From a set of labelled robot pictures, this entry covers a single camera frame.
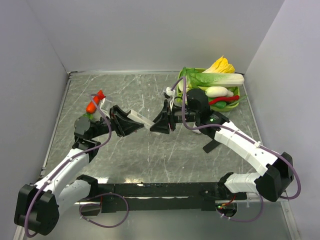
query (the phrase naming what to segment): marble surface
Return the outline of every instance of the marble surface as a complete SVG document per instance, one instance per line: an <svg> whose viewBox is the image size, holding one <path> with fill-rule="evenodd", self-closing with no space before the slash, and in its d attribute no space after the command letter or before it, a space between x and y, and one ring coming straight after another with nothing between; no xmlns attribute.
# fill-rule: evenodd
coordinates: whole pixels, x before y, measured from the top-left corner
<svg viewBox="0 0 320 240"><path fill-rule="evenodd" d="M171 74L77 74L70 77L46 173L64 159L74 143L74 122L85 113L89 95L103 92L125 112L133 109L153 120L163 107L162 91L177 79ZM247 100L225 113L243 132L258 140L258 132ZM98 137L103 142L107 136ZM156 135L140 129L126 137L112 134L95 159L78 174L98 178L103 183L214 182L228 172L255 170L224 145L209 154L202 149L210 142L205 135L187 130L182 124L174 132Z"/></svg>

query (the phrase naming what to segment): purple cable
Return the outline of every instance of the purple cable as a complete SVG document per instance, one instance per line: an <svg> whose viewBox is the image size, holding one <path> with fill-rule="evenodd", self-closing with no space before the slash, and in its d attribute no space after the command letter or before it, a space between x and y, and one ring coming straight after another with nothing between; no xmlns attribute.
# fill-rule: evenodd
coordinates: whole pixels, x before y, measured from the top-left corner
<svg viewBox="0 0 320 240"><path fill-rule="evenodd" d="M65 162L48 178L48 180L47 180L48 182L51 182L52 179L54 179L55 176L57 176L57 174L60 173L61 170L62 170L68 163L70 163L73 159L79 157L79 156L82 155L82 154L85 154L85 153L87 153L87 152L90 152L90 151L92 151L92 150L99 149L99 148L103 147L104 145L106 145L106 144L110 141L110 139L111 139L111 133L112 133L112 128L111 128L110 122L109 122L109 120L106 118L105 114L101 111L100 107L95 103L95 101L94 101L94 99L93 99L93 97L95 97L95 96L96 96L96 94L90 95L90 99L91 99L91 101L93 102L93 104L95 105L95 107L96 107L96 109L98 110L98 112L101 114L101 116L102 116L103 120L105 121L106 125L108 126L109 134L108 134L107 140L106 140L105 142L103 142L101 145L98 145L98 146L89 148L89 149L87 149L87 150L85 150L85 151L81 151L81 152L73 155L72 157L70 157L67 161L65 161ZM40 193L46 188L46 186L49 185L48 182L45 182L45 183L43 184L43 186L36 192L36 194L34 195L32 201L31 201L31 203L30 203L30 205L29 205L29 208L28 208L28 210L27 210L27 212L26 212L25 220L24 220L24 233L25 233L25 235L26 235L28 238L33 238L35 235L37 235L36 232L35 232L34 234L30 234L30 233L29 233L29 218L30 218L30 214L31 214L32 208L33 208L33 206L34 206L34 204L35 204L38 196L39 196Z"/></svg>
<svg viewBox="0 0 320 240"><path fill-rule="evenodd" d="M82 208L83 208L84 206L100 206L99 204L96 204L96 203L88 203L88 204L82 205L82 206L79 208L79 214L80 214L81 218L83 218L84 220L87 220L89 223L92 223L92 224L97 225L97 226L102 227L102 228L112 229L112 228L118 227L119 225L121 225L121 224L123 224L123 223L125 222L125 220L126 220L127 217L128 217L128 214L129 214L129 205L128 205L127 200L126 200L123 196L121 196L121 195L119 195L119 194L116 194L116 193L113 193L113 192L103 193L103 194L97 195L97 196L95 196L95 197L89 198L89 200L90 200L90 199L94 199L94 198L99 198L99 197L102 197L102 196L106 196L106 195L118 196L118 197L121 198L121 199L124 201L124 203L125 203L126 212L125 212L124 218L123 218L119 223L117 223L116 225L112 225L112 226L102 225L102 224L97 223L97 222L95 222L95 221L92 221L92 220L90 220L90 219L88 219L88 218L86 218L85 216L82 215L81 210L82 210Z"/></svg>
<svg viewBox="0 0 320 240"><path fill-rule="evenodd" d="M181 108L181 114L182 114L182 123L183 125L189 129L189 130L199 130L199 129L204 129L204 128L210 128L210 127L214 127L214 128L223 128L223 129L227 129L231 132L234 132L235 134L239 135L240 137L244 138L245 140L247 140L248 142L255 144L256 142L250 138L248 138L247 136L241 134L238 131L235 131L234 129L227 127L227 126L223 126L220 124L207 124L207 125L202 125L202 126L197 126L197 127L190 127L187 125L186 123L186 118L185 118L185 109L186 109L186 95L187 95L187 79L185 76L182 76L178 79L178 81L173 85L173 87L171 88L171 90L173 91L175 89L175 87L177 86L177 84L183 79L183 91L182 91L182 108ZM285 164L287 164L287 166L291 169L291 171L293 172L293 175L296 179L296 183L297 183L297 191L293 196L280 196L280 198L282 199L287 199L287 200L292 200L292 199L296 199L300 193L301 193L301 182L300 182L300 178L298 176L298 173L296 172L296 170L294 169L294 167L290 164L290 162L288 162L288 160L286 160L283 156L281 156L279 153L272 151L268 148L266 148L265 146L260 145L260 148L265 150L266 152L273 154L274 156L276 156L277 158L281 159L282 161L284 161Z"/></svg>
<svg viewBox="0 0 320 240"><path fill-rule="evenodd" d="M217 210L217 212L221 215L221 217L225 218L225 219L228 219L230 221L233 221L233 222L239 222L239 223L251 223L255 220L257 220L258 218L261 217L262 213L264 212L264 199L261 195L259 195L260 197L260 201L261 201L261 207L260 207L260 211L259 213L254 217L254 218L251 218L251 219L248 219L248 220L242 220L242 219L235 219L235 218L229 218L225 215L223 215L219 210Z"/></svg>

